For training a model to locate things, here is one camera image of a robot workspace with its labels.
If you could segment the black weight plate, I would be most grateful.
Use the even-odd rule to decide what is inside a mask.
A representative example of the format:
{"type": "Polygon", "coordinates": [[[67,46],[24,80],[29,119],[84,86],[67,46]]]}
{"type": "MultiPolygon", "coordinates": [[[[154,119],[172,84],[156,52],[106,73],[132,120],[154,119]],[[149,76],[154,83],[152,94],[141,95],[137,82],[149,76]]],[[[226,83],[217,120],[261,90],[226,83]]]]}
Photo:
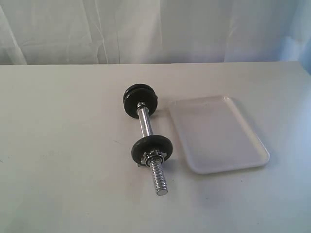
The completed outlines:
{"type": "Polygon", "coordinates": [[[125,112],[130,117],[138,119],[139,117],[137,114],[137,110],[138,110],[139,103],[143,103],[142,107],[148,108],[148,114],[151,116],[157,109],[158,101],[156,99],[155,101],[151,101],[151,102],[143,102],[143,101],[137,102],[136,100],[130,99],[123,104],[125,112]]]}
{"type": "Polygon", "coordinates": [[[123,103],[133,99],[137,102],[151,102],[157,99],[155,91],[147,84],[137,83],[126,89],[123,95],[123,103]]]}
{"type": "Polygon", "coordinates": [[[173,144],[170,139],[162,135],[150,135],[143,137],[133,145],[131,149],[132,159],[138,164],[140,163],[140,158],[143,153],[150,152],[153,149],[159,149],[161,152],[166,152],[170,157],[173,152],[173,144]]]}

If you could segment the chrome spin-lock collar nut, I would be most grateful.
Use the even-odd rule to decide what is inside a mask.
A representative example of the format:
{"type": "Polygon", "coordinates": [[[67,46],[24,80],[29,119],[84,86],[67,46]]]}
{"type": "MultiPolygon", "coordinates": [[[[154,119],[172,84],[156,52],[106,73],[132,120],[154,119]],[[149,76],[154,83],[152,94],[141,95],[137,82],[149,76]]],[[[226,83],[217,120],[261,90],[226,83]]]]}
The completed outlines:
{"type": "Polygon", "coordinates": [[[140,166],[147,166],[151,167],[151,162],[153,160],[159,161],[163,163],[169,158],[168,153],[161,152],[159,149],[153,149],[150,152],[145,152],[140,158],[140,163],[138,163],[138,167],[140,166]]]}

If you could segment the chrome threaded dumbbell bar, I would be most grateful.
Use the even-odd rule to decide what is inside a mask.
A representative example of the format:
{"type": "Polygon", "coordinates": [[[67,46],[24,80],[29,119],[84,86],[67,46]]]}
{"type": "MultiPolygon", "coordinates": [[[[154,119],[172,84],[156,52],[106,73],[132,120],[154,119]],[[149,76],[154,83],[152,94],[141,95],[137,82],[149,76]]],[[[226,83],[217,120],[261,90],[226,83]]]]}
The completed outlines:
{"type": "MultiPolygon", "coordinates": [[[[142,101],[137,104],[137,115],[139,118],[143,137],[153,135],[149,118],[149,109],[142,101]]],[[[168,187],[162,169],[162,162],[164,161],[164,157],[160,151],[158,149],[152,149],[150,152],[143,156],[141,161],[151,169],[156,194],[158,196],[166,195],[168,193],[168,187]]]]}

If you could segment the white rectangular plastic tray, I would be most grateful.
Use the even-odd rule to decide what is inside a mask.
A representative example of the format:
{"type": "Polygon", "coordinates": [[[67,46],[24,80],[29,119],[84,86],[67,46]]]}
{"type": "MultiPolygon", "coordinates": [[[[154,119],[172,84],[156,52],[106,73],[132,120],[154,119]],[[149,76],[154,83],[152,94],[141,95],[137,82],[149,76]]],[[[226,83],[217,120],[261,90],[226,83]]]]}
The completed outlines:
{"type": "Polygon", "coordinates": [[[268,150],[232,98],[175,100],[168,111],[194,173],[227,172],[269,162],[268,150]]]}

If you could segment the white backdrop curtain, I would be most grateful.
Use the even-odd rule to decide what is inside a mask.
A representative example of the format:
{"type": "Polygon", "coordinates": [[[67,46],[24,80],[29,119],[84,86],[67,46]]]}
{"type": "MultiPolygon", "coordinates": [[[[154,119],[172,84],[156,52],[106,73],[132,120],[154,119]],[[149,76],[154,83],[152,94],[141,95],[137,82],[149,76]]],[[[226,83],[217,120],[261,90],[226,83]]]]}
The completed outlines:
{"type": "Polygon", "coordinates": [[[0,62],[130,64],[311,58],[308,0],[3,0],[0,62]]]}

